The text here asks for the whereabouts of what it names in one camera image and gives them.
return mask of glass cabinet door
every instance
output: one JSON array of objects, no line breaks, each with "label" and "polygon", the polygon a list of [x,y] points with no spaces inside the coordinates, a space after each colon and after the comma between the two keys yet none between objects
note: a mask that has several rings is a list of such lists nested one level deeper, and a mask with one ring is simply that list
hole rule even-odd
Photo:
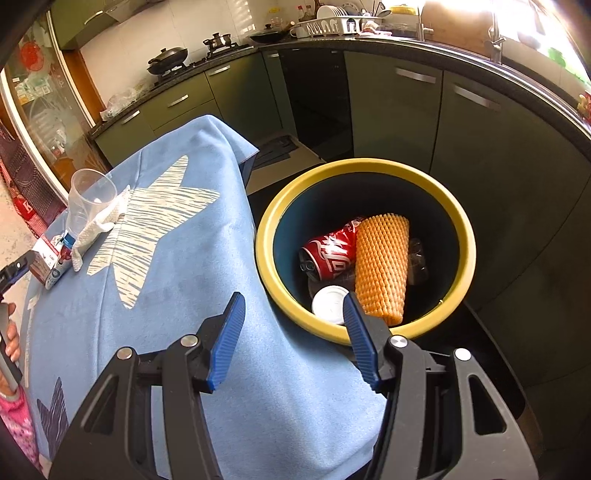
[{"label": "glass cabinet door", "polygon": [[66,190],[81,168],[107,167],[86,138],[90,126],[68,85],[43,15],[13,51],[5,71],[9,89],[30,137]]}]

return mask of pot lid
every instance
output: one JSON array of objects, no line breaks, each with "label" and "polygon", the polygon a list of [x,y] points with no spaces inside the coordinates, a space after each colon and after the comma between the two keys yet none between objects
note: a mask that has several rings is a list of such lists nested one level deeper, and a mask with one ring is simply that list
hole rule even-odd
[{"label": "pot lid", "polygon": [[265,28],[263,30],[259,30],[257,32],[254,32],[251,37],[256,37],[258,35],[266,35],[269,33],[275,33],[275,32],[281,32],[282,28],[278,28],[278,27],[273,27],[270,23],[267,23],[265,25]]},{"label": "pot lid", "polygon": [[157,57],[154,57],[153,59],[150,59],[148,61],[148,63],[154,63],[156,61],[163,61],[164,59],[167,59],[168,57],[174,55],[175,53],[178,53],[183,50],[186,50],[186,48],[174,47],[174,48],[169,48],[168,50],[166,48],[163,48],[162,50],[160,50],[160,55],[158,55]]}]

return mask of cabinet handle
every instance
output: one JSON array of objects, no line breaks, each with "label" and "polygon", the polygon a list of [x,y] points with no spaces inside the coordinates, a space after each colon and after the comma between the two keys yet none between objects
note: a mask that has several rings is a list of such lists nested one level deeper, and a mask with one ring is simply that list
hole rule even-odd
[{"label": "cabinet handle", "polygon": [[127,117],[125,120],[123,120],[121,122],[121,125],[126,124],[127,122],[129,122],[132,118],[135,118],[139,115],[139,110],[136,110],[134,113],[132,113],[129,117]]},{"label": "cabinet handle", "polygon": [[172,107],[172,106],[175,106],[177,103],[180,103],[180,102],[182,102],[183,100],[186,100],[187,98],[189,98],[189,94],[183,95],[181,98],[179,98],[179,99],[175,100],[175,101],[174,101],[174,102],[172,102],[172,103],[169,103],[169,104],[168,104],[168,106],[167,106],[167,108],[170,108],[170,107]]},{"label": "cabinet handle", "polygon": [[497,112],[501,111],[501,106],[498,103],[495,103],[489,100],[488,98],[481,97],[480,95],[477,95],[471,92],[470,90],[466,90],[465,88],[459,87],[458,85],[454,85],[453,90],[458,95],[467,98],[468,100],[471,100],[472,102],[477,103],[478,105],[485,106],[486,108],[490,108],[491,110]]},{"label": "cabinet handle", "polygon": [[410,70],[396,69],[396,74],[401,77],[407,77],[419,82],[435,83],[437,79],[430,75],[423,75],[422,73],[411,72]]},{"label": "cabinet handle", "polygon": [[101,13],[104,13],[102,10],[99,10],[97,13],[95,13],[94,15],[91,15],[90,18],[88,18],[85,22],[84,25],[86,25],[90,20],[92,20],[94,17],[98,17]]},{"label": "cabinet handle", "polygon": [[230,65],[226,65],[225,67],[222,67],[221,69],[214,70],[213,72],[208,73],[207,75],[210,77],[213,77],[214,75],[217,75],[218,73],[221,73],[221,72],[225,72],[226,70],[230,70]]}]

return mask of white star pattern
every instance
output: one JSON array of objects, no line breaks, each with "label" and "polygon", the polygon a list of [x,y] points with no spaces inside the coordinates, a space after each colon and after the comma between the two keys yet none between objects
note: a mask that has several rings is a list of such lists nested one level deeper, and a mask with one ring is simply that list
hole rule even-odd
[{"label": "white star pattern", "polygon": [[115,224],[88,266],[94,275],[113,265],[121,301],[134,307],[148,275],[156,244],[169,231],[215,202],[215,190],[181,187],[188,156],[179,158],[147,189],[131,192],[127,212]]}]

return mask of black countertop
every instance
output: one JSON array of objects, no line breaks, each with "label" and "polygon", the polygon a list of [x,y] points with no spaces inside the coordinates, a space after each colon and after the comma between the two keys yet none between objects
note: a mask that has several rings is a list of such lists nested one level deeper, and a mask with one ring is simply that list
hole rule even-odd
[{"label": "black countertop", "polygon": [[394,57],[415,61],[442,70],[448,70],[482,83],[499,93],[524,105],[568,138],[591,161],[591,127],[576,110],[555,93],[527,75],[505,65],[498,65],[485,57],[429,41],[401,37],[314,37],[286,40],[271,45],[258,45],[207,61],[199,67],[179,75],[129,105],[108,122],[97,125],[90,131],[90,138],[98,137],[115,122],[132,112],[142,103],[166,89],[194,75],[223,63],[251,55],[257,51],[281,50],[284,48],[332,48]]}]

